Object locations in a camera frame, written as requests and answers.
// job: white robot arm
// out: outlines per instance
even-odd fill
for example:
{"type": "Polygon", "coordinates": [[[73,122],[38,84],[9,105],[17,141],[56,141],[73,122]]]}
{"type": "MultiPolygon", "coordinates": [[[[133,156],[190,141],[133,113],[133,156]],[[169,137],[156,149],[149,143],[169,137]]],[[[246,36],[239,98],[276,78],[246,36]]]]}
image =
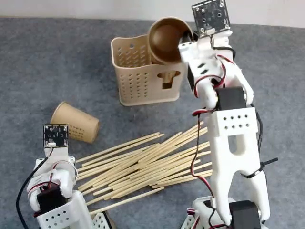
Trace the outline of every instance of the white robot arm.
{"type": "MultiPolygon", "coordinates": [[[[79,191],[73,190],[77,179],[75,158],[68,155],[68,125],[45,125],[43,143],[46,157],[37,159],[34,171],[23,184],[16,201],[17,212],[28,229],[19,208],[21,193],[27,187],[31,208],[41,229],[96,229],[86,202],[79,191]]],[[[105,219],[103,213],[95,222],[105,219]]]]}
{"type": "MultiPolygon", "coordinates": [[[[202,101],[203,108],[193,115],[208,113],[213,164],[210,207],[216,210],[215,217],[219,215],[225,225],[233,224],[234,229],[266,228],[260,222],[269,219],[270,207],[256,139],[256,111],[250,107],[254,93],[242,70],[233,61],[235,51],[229,45],[232,32],[225,1],[206,0],[192,8],[198,40],[187,41],[186,34],[179,51],[182,60],[188,64],[188,80],[194,95],[202,101]],[[230,136],[236,138],[235,152],[230,151],[230,136]],[[228,192],[236,172],[241,173],[249,185],[251,198],[248,202],[229,204],[228,192]],[[248,213],[254,218],[248,226],[238,225],[238,210],[241,208],[254,209],[248,213]]],[[[201,204],[200,199],[193,206],[201,216],[201,225],[210,228],[207,208],[201,208],[201,204]]]]}

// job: white plastic bracket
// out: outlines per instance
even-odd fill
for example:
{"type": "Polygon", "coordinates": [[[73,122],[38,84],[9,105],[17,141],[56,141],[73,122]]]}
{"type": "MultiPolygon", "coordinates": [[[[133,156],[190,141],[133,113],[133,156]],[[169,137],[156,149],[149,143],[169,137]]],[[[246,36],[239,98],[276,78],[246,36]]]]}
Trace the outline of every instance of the white plastic bracket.
{"type": "MultiPolygon", "coordinates": [[[[255,108],[216,111],[208,121],[213,174],[211,188],[217,212],[226,225],[231,223],[228,193],[235,172],[251,175],[260,168],[256,133],[255,108]],[[229,136],[236,138],[236,151],[231,152],[229,136]]],[[[250,200],[261,211],[261,220],[270,217],[267,184],[264,172],[251,179],[244,178],[250,187],[250,200]]]]}
{"type": "Polygon", "coordinates": [[[79,191],[65,205],[37,217],[41,229],[93,229],[85,199],[79,191]]]}

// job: black wire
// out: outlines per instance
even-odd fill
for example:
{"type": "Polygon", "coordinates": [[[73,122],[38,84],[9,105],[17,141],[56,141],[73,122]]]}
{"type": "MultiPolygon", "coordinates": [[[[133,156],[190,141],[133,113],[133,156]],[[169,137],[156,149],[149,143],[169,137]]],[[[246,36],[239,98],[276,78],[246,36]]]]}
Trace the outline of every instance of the black wire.
{"type": "Polygon", "coordinates": [[[231,48],[231,47],[225,47],[225,46],[215,47],[214,46],[214,38],[213,38],[213,36],[211,36],[211,47],[214,50],[230,50],[233,53],[233,60],[235,59],[236,51],[233,48],[231,48]]]}
{"type": "Polygon", "coordinates": [[[209,226],[210,228],[212,229],[215,229],[215,227],[212,225],[211,223],[211,219],[212,219],[212,216],[215,214],[215,209],[213,208],[213,212],[211,213],[210,217],[209,217],[209,226]]]}
{"type": "Polygon", "coordinates": [[[263,121],[262,121],[261,117],[259,116],[259,113],[258,113],[257,109],[255,109],[255,113],[256,113],[257,121],[259,123],[259,136],[258,136],[258,140],[257,140],[257,146],[258,146],[258,154],[260,154],[261,153],[262,140],[263,140],[264,126],[263,126],[263,121]]]}
{"type": "Polygon", "coordinates": [[[23,185],[21,186],[20,191],[19,191],[19,193],[18,193],[18,195],[17,195],[17,198],[16,198],[16,209],[17,209],[17,214],[18,214],[18,216],[19,216],[19,218],[20,218],[20,221],[21,221],[21,223],[22,223],[24,229],[29,229],[29,227],[28,227],[28,225],[26,224],[26,222],[25,222],[25,220],[24,220],[24,218],[23,218],[23,216],[22,216],[21,210],[20,210],[19,203],[20,203],[21,195],[22,195],[22,193],[23,193],[23,190],[24,190],[25,186],[26,186],[27,183],[29,182],[29,180],[30,180],[30,179],[32,178],[32,176],[37,172],[37,170],[38,170],[38,169],[48,160],[48,158],[49,158],[49,157],[46,157],[43,161],[41,161],[41,162],[39,163],[39,165],[31,172],[31,174],[30,174],[30,175],[26,178],[26,180],[24,181],[24,183],[23,183],[23,185]]]}

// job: basket hole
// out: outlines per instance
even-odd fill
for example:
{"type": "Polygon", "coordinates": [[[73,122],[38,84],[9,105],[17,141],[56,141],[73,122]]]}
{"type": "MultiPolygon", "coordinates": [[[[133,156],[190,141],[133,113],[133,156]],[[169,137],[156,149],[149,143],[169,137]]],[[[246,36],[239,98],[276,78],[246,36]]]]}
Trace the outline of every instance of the basket hole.
{"type": "Polygon", "coordinates": [[[174,77],[176,77],[180,74],[181,74],[180,71],[169,71],[169,72],[159,73],[157,76],[159,78],[163,79],[162,89],[172,88],[174,77]]]}

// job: paper cup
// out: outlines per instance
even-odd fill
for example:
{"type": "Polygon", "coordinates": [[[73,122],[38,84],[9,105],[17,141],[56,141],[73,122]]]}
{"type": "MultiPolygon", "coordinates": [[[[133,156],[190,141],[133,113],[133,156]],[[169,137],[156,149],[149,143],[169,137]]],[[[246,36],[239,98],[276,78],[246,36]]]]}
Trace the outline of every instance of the paper cup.
{"type": "Polygon", "coordinates": [[[99,131],[100,121],[67,104],[62,102],[58,105],[51,119],[51,124],[68,124],[69,137],[92,143],[99,131]]]}

